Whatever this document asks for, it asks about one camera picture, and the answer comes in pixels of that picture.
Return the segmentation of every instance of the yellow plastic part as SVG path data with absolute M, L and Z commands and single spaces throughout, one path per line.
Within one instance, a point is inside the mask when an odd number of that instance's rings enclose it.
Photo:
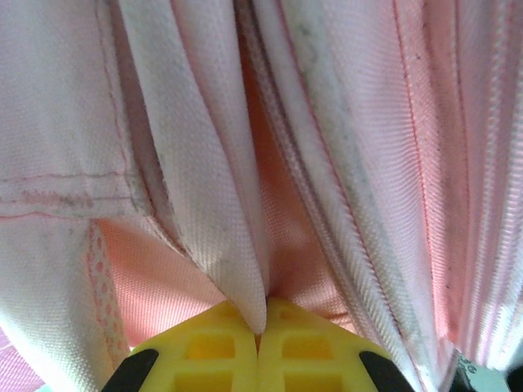
M 261 339 L 222 302 L 138 346 L 159 352 L 140 392 L 376 391 L 359 354 L 385 350 L 288 301 L 267 309 Z

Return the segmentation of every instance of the pink backpack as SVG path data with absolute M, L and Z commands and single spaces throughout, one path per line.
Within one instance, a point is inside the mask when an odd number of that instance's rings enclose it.
M 266 296 L 415 390 L 516 364 L 522 38 L 517 0 L 3 2 L 0 390 Z

